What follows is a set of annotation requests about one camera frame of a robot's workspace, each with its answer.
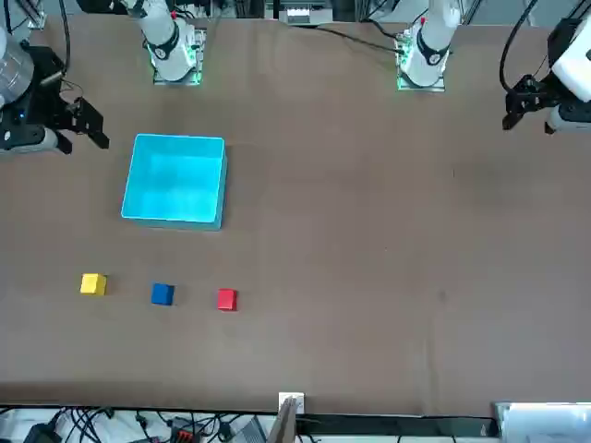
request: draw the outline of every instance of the red cube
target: red cube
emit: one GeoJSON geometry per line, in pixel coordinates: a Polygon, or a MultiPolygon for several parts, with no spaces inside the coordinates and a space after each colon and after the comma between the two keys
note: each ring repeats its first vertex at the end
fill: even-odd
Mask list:
{"type": "Polygon", "coordinates": [[[236,290],[218,290],[218,309],[221,311],[236,311],[236,290]]]}

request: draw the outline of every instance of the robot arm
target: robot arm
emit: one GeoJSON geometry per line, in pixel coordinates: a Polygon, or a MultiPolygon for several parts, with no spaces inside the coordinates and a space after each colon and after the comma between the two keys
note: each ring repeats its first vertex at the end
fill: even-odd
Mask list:
{"type": "MultiPolygon", "coordinates": [[[[532,0],[525,13],[536,2],[532,0]]],[[[501,84],[507,90],[503,129],[514,128],[526,113],[552,108],[545,124],[547,134],[561,130],[591,130],[591,18],[575,18],[571,14],[562,19],[548,36],[549,74],[541,80],[525,75],[513,88],[507,87],[503,75],[511,37],[507,43],[500,70],[501,84]]]]}
{"type": "Polygon", "coordinates": [[[195,27],[173,19],[165,0],[120,0],[141,28],[154,68],[167,81],[177,81],[193,69],[195,27]]]}
{"type": "Polygon", "coordinates": [[[86,134],[109,147],[103,116],[84,98],[60,97],[63,62],[48,47],[18,44],[0,27],[0,154],[37,150],[72,151],[60,131],[86,134]],[[47,78],[54,81],[45,82],[47,78]]]}
{"type": "Polygon", "coordinates": [[[457,0],[429,0],[425,24],[414,24],[408,56],[401,63],[404,75],[420,88],[438,82],[462,14],[457,0]]]}

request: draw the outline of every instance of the yellow cube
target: yellow cube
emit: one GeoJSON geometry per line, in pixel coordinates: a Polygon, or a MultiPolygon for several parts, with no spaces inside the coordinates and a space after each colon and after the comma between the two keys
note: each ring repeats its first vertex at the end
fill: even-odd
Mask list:
{"type": "Polygon", "coordinates": [[[88,295],[104,295],[107,278],[102,274],[82,274],[80,293],[88,295]]]}

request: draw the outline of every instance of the tabletop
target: tabletop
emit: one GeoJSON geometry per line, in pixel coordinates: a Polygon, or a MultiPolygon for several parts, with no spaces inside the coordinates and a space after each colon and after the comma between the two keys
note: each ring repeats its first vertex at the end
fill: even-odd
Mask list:
{"type": "MultiPolygon", "coordinates": [[[[0,162],[0,401],[272,411],[303,391],[311,413],[489,415],[589,396],[589,137],[545,135],[543,112],[501,130],[508,28],[461,27],[437,94],[397,91],[391,53],[231,19],[205,23],[201,86],[156,87],[129,18],[69,22],[68,78],[111,148],[0,162]],[[137,133],[225,139],[220,232],[122,220],[137,133]],[[83,272],[108,295],[80,295],[83,272]]],[[[510,82],[548,33],[520,32],[510,82]]],[[[33,41],[63,54],[59,18],[33,41]]]]}

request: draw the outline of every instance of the cable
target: cable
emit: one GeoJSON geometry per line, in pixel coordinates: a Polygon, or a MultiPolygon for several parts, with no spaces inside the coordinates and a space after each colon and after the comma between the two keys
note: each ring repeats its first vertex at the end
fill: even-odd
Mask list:
{"type": "Polygon", "coordinates": [[[511,47],[511,44],[513,43],[513,40],[515,39],[515,35],[517,34],[517,31],[524,24],[525,19],[527,18],[527,16],[529,16],[529,13],[532,11],[532,9],[536,5],[537,1],[538,0],[531,0],[529,2],[529,5],[527,5],[527,8],[525,9],[524,13],[522,14],[521,17],[519,17],[519,20],[517,20],[517,23],[515,23],[515,26],[513,26],[511,34],[509,34],[509,38],[507,39],[507,42],[505,43],[505,47],[502,50],[501,63],[499,64],[499,81],[501,82],[501,86],[503,87],[503,89],[506,90],[507,93],[512,94],[514,96],[536,97],[538,95],[541,95],[541,94],[538,94],[535,92],[527,92],[527,93],[516,92],[513,88],[511,88],[507,84],[507,81],[505,79],[505,62],[507,61],[507,54],[509,53],[509,48],[511,47]]]}
{"type": "Polygon", "coordinates": [[[193,431],[193,438],[195,438],[195,414],[191,412],[191,430],[193,431]]]}
{"type": "Polygon", "coordinates": [[[567,18],[573,18],[574,15],[576,14],[576,12],[579,10],[579,8],[585,4],[586,0],[580,0],[579,3],[577,4],[577,6],[575,6],[573,8],[573,10],[571,11],[571,14],[569,14],[569,16],[567,18]]]}
{"type": "Polygon", "coordinates": [[[72,420],[72,428],[70,429],[69,434],[66,437],[66,440],[64,440],[64,443],[67,443],[67,441],[70,439],[70,437],[72,436],[72,434],[74,433],[74,429],[77,429],[80,432],[80,439],[86,437],[88,438],[90,441],[92,441],[93,443],[100,443],[100,440],[98,440],[95,436],[93,435],[89,435],[86,432],[86,429],[84,426],[82,426],[82,421],[86,418],[88,420],[89,416],[89,411],[91,411],[90,409],[76,409],[76,408],[72,408],[70,409],[70,418],[72,420]],[[76,413],[78,413],[78,419],[76,419],[74,417],[74,411],[76,411],[76,413]]]}
{"type": "Polygon", "coordinates": [[[397,33],[392,34],[392,33],[388,32],[376,20],[372,20],[371,18],[366,18],[364,21],[366,21],[367,23],[371,23],[373,26],[375,26],[378,29],[379,32],[381,32],[386,37],[388,37],[390,39],[397,39],[398,38],[397,33]]]}
{"type": "Polygon", "coordinates": [[[62,69],[62,77],[66,76],[67,70],[70,68],[70,29],[67,25],[66,6],[64,0],[59,0],[59,9],[62,14],[62,22],[64,23],[64,37],[66,38],[66,62],[64,69],[62,69]]]}
{"type": "MultiPolygon", "coordinates": [[[[369,14],[366,15],[364,20],[369,20],[371,18],[371,16],[373,16],[376,12],[378,12],[381,9],[382,6],[384,6],[386,4],[387,1],[388,0],[381,0],[381,2],[376,7],[374,7],[369,14]]],[[[400,3],[400,0],[397,0],[396,3],[394,4],[394,7],[396,7],[399,3],[400,3]]]]}
{"type": "Polygon", "coordinates": [[[164,424],[167,425],[168,427],[170,427],[171,421],[170,420],[166,420],[163,417],[163,414],[160,411],[156,411],[156,413],[158,414],[158,416],[160,417],[160,419],[164,422],[164,424]]]}
{"type": "Polygon", "coordinates": [[[417,23],[421,17],[423,17],[425,14],[427,14],[427,11],[428,11],[428,8],[425,9],[423,12],[421,12],[418,16],[416,16],[415,19],[413,20],[413,22],[411,23],[410,27],[412,28],[413,26],[415,26],[415,23],[417,23]]]}
{"type": "Polygon", "coordinates": [[[10,7],[8,6],[8,0],[4,0],[4,22],[6,23],[6,32],[12,34],[12,28],[10,28],[10,7]]]}
{"type": "Polygon", "coordinates": [[[585,11],[583,11],[581,13],[581,18],[583,18],[585,16],[585,14],[588,12],[589,8],[591,8],[591,4],[587,5],[587,7],[585,8],[585,11]]]}
{"type": "Polygon", "coordinates": [[[239,413],[237,414],[235,417],[232,417],[230,420],[228,420],[227,422],[224,422],[222,420],[219,420],[220,425],[218,426],[218,432],[216,432],[213,437],[211,437],[209,440],[207,440],[206,443],[212,443],[216,438],[218,440],[220,440],[222,443],[225,443],[226,441],[230,441],[230,439],[226,440],[225,437],[223,438],[223,434],[222,434],[222,427],[223,426],[229,426],[231,425],[233,422],[235,422],[238,418],[242,417],[243,414],[239,413]]]}
{"type": "Polygon", "coordinates": [[[82,430],[80,431],[80,438],[78,439],[78,443],[82,443],[82,441],[84,440],[84,437],[89,438],[90,440],[94,441],[95,443],[102,443],[101,439],[96,434],[96,430],[94,429],[94,426],[92,426],[92,420],[94,420],[94,418],[99,413],[104,413],[104,409],[98,409],[97,411],[95,411],[94,413],[91,413],[91,414],[89,414],[88,411],[84,412],[84,414],[88,418],[87,418],[86,422],[84,423],[82,430]],[[88,434],[87,429],[89,429],[89,431],[92,432],[92,435],[88,434]]]}
{"type": "Polygon", "coordinates": [[[343,37],[345,39],[349,39],[352,42],[357,42],[357,43],[361,43],[361,44],[365,44],[366,46],[375,48],[375,49],[381,49],[382,51],[390,51],[391,53],[396,53],[396,54],[402,54],[403,51],[400,49],[396,49],[396,48],[391,48],[389,46],[383,46],[381,44],[377,44],[374,42],[368,42],[366,40],[362,40],[362,39],[358,39],[357,37],[354,37],[352,35],[348,35],[345,34],[343,32],[340,32],[338,30],[331,30],[329,28],[314,28],[315,30],[322,30],[324,32],[329,32],[330,34],[334,34],[334,35],[338,35],[339,37],[343,37]]]}
{"type": "Polygon", "coordinates": [[[537,73],[542,68],[542,66],[544,65],[544,63],[546,62],[547,59],[548,59],[548,54],[546,54],[546,56],[544,57],[544,60],[542,60],[542,63],[540,63],[539,66],[537,67],[536,72],[534,73],[533,77],[535,77],[537,75],[537,73]]]}

